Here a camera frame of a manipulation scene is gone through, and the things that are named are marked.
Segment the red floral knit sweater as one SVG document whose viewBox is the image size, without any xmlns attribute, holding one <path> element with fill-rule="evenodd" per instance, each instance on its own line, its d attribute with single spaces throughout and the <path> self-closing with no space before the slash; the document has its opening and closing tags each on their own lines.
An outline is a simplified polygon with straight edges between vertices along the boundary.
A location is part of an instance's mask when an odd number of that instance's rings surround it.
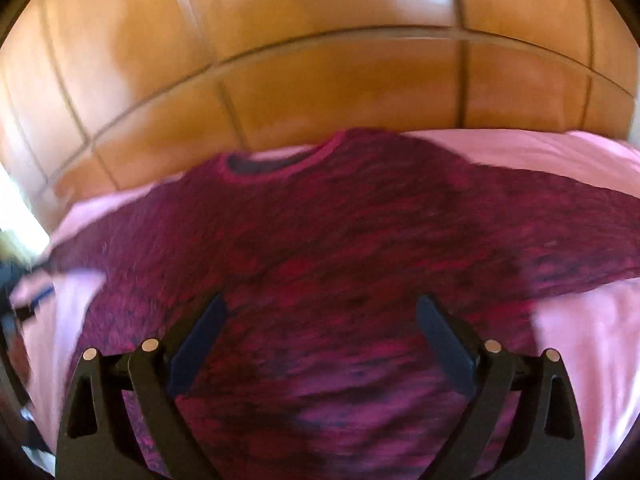
<svg viewBox="0 0 640 480">
<path fill-rule="evenodd" d="M 78 350 L 129 351 L 222 297 L 176 404 L 224 478 L 415 479 L 464 407 L 419 298 L 508 350 L 559 350 L 538 342 L 534 305 L 639 281 L 639 194 L 355 130 L 218 155 L 84 226 L 49 266 L 103 276 Z"/>
</svg>

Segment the wooden panelled headboard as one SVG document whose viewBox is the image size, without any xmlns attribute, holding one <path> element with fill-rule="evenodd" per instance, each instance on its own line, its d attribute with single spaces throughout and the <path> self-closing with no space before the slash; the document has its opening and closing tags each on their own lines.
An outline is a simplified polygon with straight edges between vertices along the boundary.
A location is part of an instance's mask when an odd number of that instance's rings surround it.
<svg viewBox="0 0 640 480">
<path fill-rule="evenodd" d="M 612 0 L 26 0 L 1 48 L 2 166 L 47 230 L 221 151 L 638 122 Z"/>
</svg>

